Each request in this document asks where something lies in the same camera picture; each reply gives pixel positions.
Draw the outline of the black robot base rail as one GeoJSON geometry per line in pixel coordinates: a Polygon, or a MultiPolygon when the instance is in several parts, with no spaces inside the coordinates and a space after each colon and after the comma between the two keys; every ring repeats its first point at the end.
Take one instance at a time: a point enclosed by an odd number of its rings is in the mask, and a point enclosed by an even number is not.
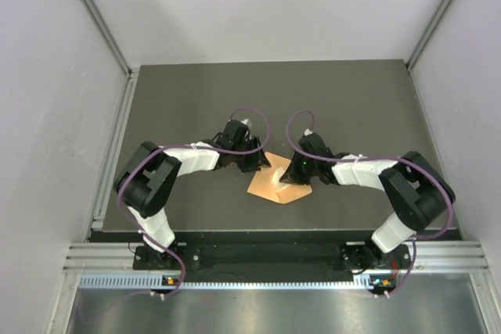
{"type": "Polygon", "coordinates": [[[189,279],[249,275],[269,278],[286,271],[356,275],[369,269],[401,271],[410,265],[409,248],[400,245],[384,254],[365,244],[335,242],[188,242],[170,251],[186,264],[189,279]]]}

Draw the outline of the cream paper letter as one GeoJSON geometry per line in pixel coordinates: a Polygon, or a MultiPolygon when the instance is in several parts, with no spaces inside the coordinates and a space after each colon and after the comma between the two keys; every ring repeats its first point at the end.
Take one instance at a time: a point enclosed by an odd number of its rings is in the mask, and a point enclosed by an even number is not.
{"type": "Polygon", "coordinates": [[[288,189],[291,186],[290,183],[280,181],[281,177],[285,174],[285,172],[286,171],[282,167],[279,167],[275,170],[271,178],[271,184],[276,192],[281,192],[285,189],[288,189]]]}

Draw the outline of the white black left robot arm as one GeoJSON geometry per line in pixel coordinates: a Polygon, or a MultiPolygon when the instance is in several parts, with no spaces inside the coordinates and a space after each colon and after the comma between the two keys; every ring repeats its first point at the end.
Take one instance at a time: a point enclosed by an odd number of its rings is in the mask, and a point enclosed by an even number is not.
{"type": "Polygon", "coordinates": [[[188,145],[162,148],[143,142],[119,173],[114,182],[117,203],[134,218],[151,250],[150,259],[159,268],[172,267],[178,257],[165,211],[176,179],[232,163],[243,173],[271,166],[259,137],[251,134],[248,119],[228,120],[213,138],[188,145]]]}

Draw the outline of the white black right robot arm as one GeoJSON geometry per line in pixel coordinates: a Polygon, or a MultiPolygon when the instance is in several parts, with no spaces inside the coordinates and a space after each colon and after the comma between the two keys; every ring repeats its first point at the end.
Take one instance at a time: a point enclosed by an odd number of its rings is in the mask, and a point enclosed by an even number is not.
{"type": "Polygon", "coordinates": [[[350,254],[346,246],[341,247],[345,267],[358,273],[385,267],[398,246],[426,229],[456,201],[449,184],[418,152],[408,152],[396,160],[334,154],[318,134],[307,130],[279,181],[309,185],[314,177],[325,185],[382,191],[391,204],[393,213],[361,248],[350,254]]]}

